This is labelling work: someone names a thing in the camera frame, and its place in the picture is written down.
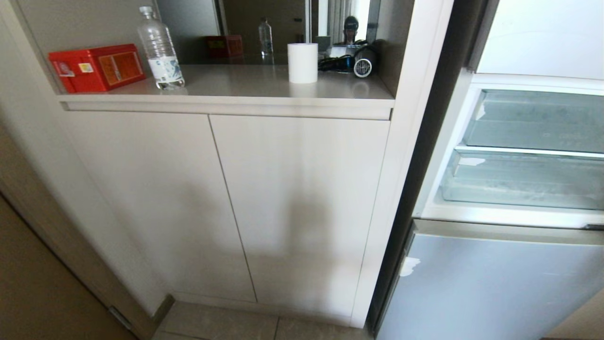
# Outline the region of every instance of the mirror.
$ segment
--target mirror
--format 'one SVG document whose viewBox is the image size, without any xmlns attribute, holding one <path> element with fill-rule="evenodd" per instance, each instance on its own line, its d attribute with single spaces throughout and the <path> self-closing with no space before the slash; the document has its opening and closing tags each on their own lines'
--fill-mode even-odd
<svg viewBox="0 0 604 340">
<path fill-rule="evenodd" d="M 377 27 L 372 13 L 379 9 L 379 0 L 155 1 L 183 65 L 286 65 L 289 43 L 316 42 L 322 52 L 334 44 L 371 42 Z M 261 18 L 272 31 L 272 53 L 264 57 Z"/>
</svg>

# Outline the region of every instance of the white cabinet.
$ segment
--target white cabinet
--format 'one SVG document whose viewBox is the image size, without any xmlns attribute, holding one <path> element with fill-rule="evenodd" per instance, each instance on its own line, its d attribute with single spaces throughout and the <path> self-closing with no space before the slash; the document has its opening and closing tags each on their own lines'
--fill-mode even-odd
<svg viewBox="0 0 604 340">
<path fill-rule="evenodd" d="M 258 302 L 349 318 L 390 122 L 210 120 Z"/>
<path fill-rule="evenodd" d="M 66 111 L 61 118 L 172 292 L 255 302 L 208 116 Z"/>
<path fill-rule="evenodd" d="M 479 73 L 604 79 L 603 0 L 500 0 Z"/>
</svg>

